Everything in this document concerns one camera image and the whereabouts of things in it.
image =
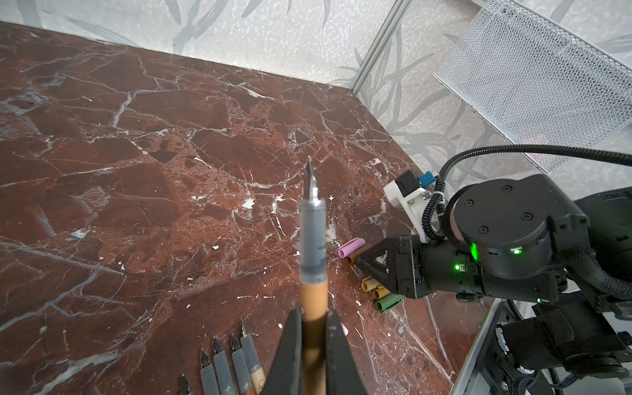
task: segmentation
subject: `grey pen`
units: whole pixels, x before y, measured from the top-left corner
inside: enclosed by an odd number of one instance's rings
[[[246,357],[243,354],[237,338],[231,335],[231,349],[233,349],[233,365],[235,367],[235,373],[237,373],[237,384],[239,384],[239,393],[241,395],[255,395],[255,389],[252,387],[252,380],[250,380],[250,372],[248,371],[248,364],[246,364]]]
[[[228,359],[226,359],[226,352],[222,350],[222,346],[219,344],[216,338],[213,337],[213,362],[215,362],[215,371],[217,373],[217,382],[219,383],[219,393],[222,395],[237,395],[235,391],[233,375],[231,375],[230,369],[228,369]]]
[[[200,363],[202,364],[200,376],[202,376],[202,388],[204,389],[204,395],[219,395],[215,369],[213,369],[213,365],[210,364],[209,356],[204,349],[202,349],[202,354],[200,354]]]
[[[320,196],[309,158],[300,210],[298,299],[303,308],[303,382],[305,394],[325,394],[325,323],[327,321],[327,222],[325,200]]]
[[[255,343],[253,343],[250,333],[247,333],[243,321],[241,321],[241,346],[243,347],[243,354],[246,357],[252,384],[255,386],[255,392],[259,395],[265,384],[264,368],[261,367],[257,350],[255,350]]]

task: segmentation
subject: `red marble surface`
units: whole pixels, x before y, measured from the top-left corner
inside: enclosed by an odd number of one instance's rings
[[[310,155],[366,388],[449,392],[487,307],[381,314],[336,258],[412,228],[382,192],[412,161],[350,91],[2,23],[0,112],[1,387],[176,394],[184,373],[201,394],[200,348],[241,319],[268,371]]]

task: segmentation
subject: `green paper tube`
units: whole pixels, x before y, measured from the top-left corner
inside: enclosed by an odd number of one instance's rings
[[[377,311],[386,313],[390,309],[399,306],[404,301],[404,296],[389,294],[382,299],[375,301],[375,308]]]

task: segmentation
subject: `leaf pattern wallpaper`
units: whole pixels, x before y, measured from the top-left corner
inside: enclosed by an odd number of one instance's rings
[[[354,67],[395,0],[4,0],[0,19],[326,83]]]
[[[610,51],[619,60],[632,60],[628,58],[632,55],[629,0],[597,2],[601,5],[589,0],[522,0],[522,3]],[[612,12],[599,11],[603,3]],[[458,152],[506,143],[432,77],[479,9],[467,0],[414,2],[358,92],[364,105],[423,171],[438,173],[443,163]],[[613,19],[612,24],[604,23],[607,18]],[[343,86],[348,82],[345,77],[330,81]],[[616,133],[596,148],[600,147],[632,152],[632,128]],[[598,174],[593,177],[602,185],[598,190],[621,188],[632,179],[632,171],[627,169],[576,159],[559,167],[551,176],[571,197],[580,198],[598,191],[583,182],[587,172]],[[450,173],[447,187],[454,191],[486,179],[522,178],[536,173],[538,170],[521,154],[486,155],[459,163]]]

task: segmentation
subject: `black cable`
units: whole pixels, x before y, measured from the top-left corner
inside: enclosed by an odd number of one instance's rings
[[[536,377],[537,374],[538,373],[534,373],[533,375],[522,376],[522,377],[518,377],[517,379],[513,380],[514,392],[520,388],[520,384],[521,384],[521,382],[523,380],[529,380],[529,381],[538,380],[538,381],[541,381],[541,382],[547,384],[548,386],[550,386],[554,390],[558,390],[558,389],[561,390],[562,388],[567,388],[571,384],[574,384],[578,380],[577,376],[575,376],[575,374],[571,373],[568,376],[566,376],[559,384],[551,384],[550,382],[548,382],[546,380],[542,380],[542,379]]]
[[[470,246],[468,246],[467,243],[465,243],[464,241],[461,241],[456,238],[456,235],[454,234],[454,231],[452,229],[452,224],[450,223],[450,215],[452,212],[452,208],[456,204],[456,201],[459,200],[459,197],[461,197],[461,195],[464,194],[466,190],[470,189],[474,185],[476,184],[464,186],[463,188],[461,188],[458,192],[454,194],[454,196],[452,197],[452,199],[450,199],[450,201],[448,202],[446,206],[446,210],[444,212],[444,215],[441,217],[441,221],[439,221],[441,223],[441,229],[444,230],[446,237],[450,241],[450,243],[452,243],[452,245],[457,250],[461,250],[464,252],[469,252]]]
[[[557,375],[557,370],[553,368],[549,368],[549,376],[551,376],[551,382],[555,386],[559,386],[559,376]],[[555,395],[564,395],[564,391],[561,388],[555,388]]]
[[[511,299],[507,299],[507,304],[509,305],[509,309],[511,310],[511,313],[514,315],[514,318],[516,319],[516,321],[522,321],[522,314],[520,314],[520,312],[518,311],[518,307],[516,307],[516,304],[513,300]]]
[[[563,155],[583,159],[591,159],[594,161],[608,162],[614,164],[622,164],[624,166],[632,166],[632,155],[620,152],[611,152],[603,150],[594,150],[579,147],[563,147],[559,145],[539,145],[539,144],[517,144],[517,145],[493,145],[490,147],[480,147],[464,151],[451,157],[439,171],[437,181],[435,183],[435,192],[430,198],[430,202],[426,206],[422,215],[422,228],[426,235],[435,241],[443,240],[446,235],[441,229],[435,231],[432,229],[432,214],[438,209],[439,204],[443,201],[441,196],[446,188],[447,174],[460,161],[478,155],[497,154],[501,152],[524,152],[531,154],[549,154]]]
[[[559,257],[564,266],[570,267],[574,273],[588,281],[601,292],[621,300],[632,299],[632,283],[612,277],[601,268],[590,252],[584,248],[565,251]]]

